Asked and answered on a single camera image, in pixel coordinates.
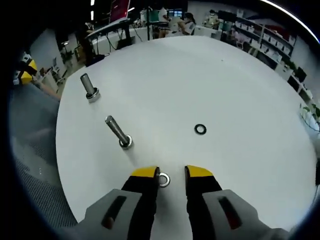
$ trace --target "shelf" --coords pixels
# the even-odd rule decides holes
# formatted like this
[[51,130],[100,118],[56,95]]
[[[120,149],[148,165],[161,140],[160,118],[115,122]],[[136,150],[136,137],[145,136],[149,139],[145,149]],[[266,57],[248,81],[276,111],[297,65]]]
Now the shelf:
[[277,48],[276,45],[273,45],[271,42],[269,42],[268,40],[265,40],[265,39],[263,39],[263,38],[262,38],[262,40],[265,41],[266,43],[268,43],[270,46],[273,46],[273,47],[274,47],[275,49],[277,49],[277,51],[278,51],[279,53],[281,53],[282,55],[285,55],[285,56],[287,56],[288,58],[290,58],[290,55],[286,54],[284,51],[282,51],[281,49]]
[[236,27],[237,29],[240,29],[240,30],[242,30],[242,31],[244,31],[244,32],[247,32],[247,33],[250,33],[250,34],[252,34],[252,35],[255,35],[255,36],[258,37],[258,38],[261,37],[260,35],[254,33],[254,32],[251,32],[251,31],[249,31],[249,30],[243,29],[243,28],[238,27],[238,26],[236,26],[236,25],[234,25],[234,27]]
[[255,25],[257,25],[257,26],[262,27],[262,25],[261,25],[261,24],[259,24],[259,23],[255,23],[254,21],[249,20],[249,19],[246,19],[246,18],[244,18],[244,17],[237,16],[237,18],[238,18],[238,19],[241,19],[241,20],[245,20],[245,21],[247,21],[247,22],[250,22],[250,23],[252,23],[252,24],[255,24]]
[[277,38],[281,39],[282,41],[284,41],[286,44],[288,44],[290,47],[294,47],[292,44],[290,44],[290,42],[288,42],[287,40],[285,40],[281,35],[278,35],[277,33],[275,33],[274,31],[270,30],[269,28],[265,28],[265,30],[267,30],[268,32],[272,33],[273,35],[275,35]]

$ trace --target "yellow object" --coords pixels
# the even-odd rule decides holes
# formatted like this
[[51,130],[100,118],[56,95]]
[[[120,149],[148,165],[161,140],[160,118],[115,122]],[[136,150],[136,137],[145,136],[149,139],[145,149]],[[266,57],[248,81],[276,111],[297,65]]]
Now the yellow object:
[[208,176],[213,176],[212,172],[208,171],[205,168],[198,167],[198,166],[192,166],[192,165],[187,165],[186,167],[189,169],[190,177],[208,177]]
[[158,168],[157,166],[138,168],[131,174],[131,176],[153,178],[155,176],[155,172],[157,168]]
[[[37,70],[37,65],[36,65],[35,60],[33,60],[33,59],[30,59],[30,60],[31,60],[31,61],[30,61],[30,63],[28,64],[28,66],[30,66],[30,67],[32,67],[33,69]],[[22,73],[22,76],[20,77],[20,79],[21,79],[21,83],[22,83],[23,85],[25,85],[25,84],[30,83],[33,78],[32,78],[32,76],[31,76],[29,73],[27,73],[26,71],[24,71],[24,72]]]

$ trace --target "box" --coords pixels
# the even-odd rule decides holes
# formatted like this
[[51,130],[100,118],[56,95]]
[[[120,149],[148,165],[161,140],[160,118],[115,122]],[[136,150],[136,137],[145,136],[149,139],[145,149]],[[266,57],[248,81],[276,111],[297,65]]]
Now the box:
[[264,34],[263,34],[263,39],[269,41],[270,35],[264,33]]
[[244,17],[244,11],[242,9],[237,9],[236,10],[236,16],[239,18],[243,18]]
[[250,43],[251,39],[252,39],[252,38],[251,38],[251,37],[248,37],[248,36],[245,36],[245,37],[244,37],[244,41],[247,42],[247,43]]
[[295,45],[295,42],[296,42],[296,38],[290,35],[289,36],[289,44],[291,46],[293,46],[293,45]]
[[271,43],[272,45],[276,45],[276,44],[277,44],[277,40],[271,36],[271,37],[270,37],[270,43]]
[[275,54],[275,51],[272,49],[268,48],[268,52],[266,53],[269,57],[272,57]]
[[290,49],[289,49],[288,47],[284,46],[284,47],[283,47],[283,52],[284,52],[285,54],[289,55],[289,54],[290,54]]
[[264,44],[261,44],[261,51],[262,52],[266,52],[267,51],[267,49],[268,49],[268,47],[266,46],[266,45],[264,45]]
[[282,56],[279,54],[279,55],[278,55],[278,58],[277,58],[278,63],[280,63],[281,60],[282,60]]
[[275,45],[278,49],[280,49],[280,50],[282,50],[282,48],[284,47],[284,45],[281,43],[281,42],[279,42],[279,41],[277,41],[276,42],[276,45]]
[[241,24],[241,28],[244,29],[244,30],[248,30],[248,26],[245,25],[245,24]]
[[248,27],[248,31],[249,31],[250,33],[253,33],[253,32],[255,31],[255,28],[252,27],[252,26],[249,26],[249,27]]
[[259,49],[261,47],[261,44],[258,43],[256,40],[252,39],[251,41],[251,47],[255,48],[255,49]]

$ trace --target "computer screen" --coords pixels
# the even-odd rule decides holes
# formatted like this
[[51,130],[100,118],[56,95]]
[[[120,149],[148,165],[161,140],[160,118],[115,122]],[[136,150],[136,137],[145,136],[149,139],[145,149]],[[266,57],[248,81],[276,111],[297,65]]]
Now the computer screen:
[[113,0],[111,3],[109,24],[128,16],[130,0]]
[[180,9],[168,10],[168,15],[170,17],[182,17],[182,10]]

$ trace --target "monitor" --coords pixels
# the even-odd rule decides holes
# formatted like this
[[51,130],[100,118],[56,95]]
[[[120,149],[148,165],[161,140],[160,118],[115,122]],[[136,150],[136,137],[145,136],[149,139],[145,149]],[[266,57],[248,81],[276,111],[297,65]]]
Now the monitor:
[[295,76],[299,79],[299,82],[302,83],[306,79],[307,74],[301,67],[298,67],[297,71],[295,72]]
[[128,17],[130,0],[113,0],[111,2],[109,24]]

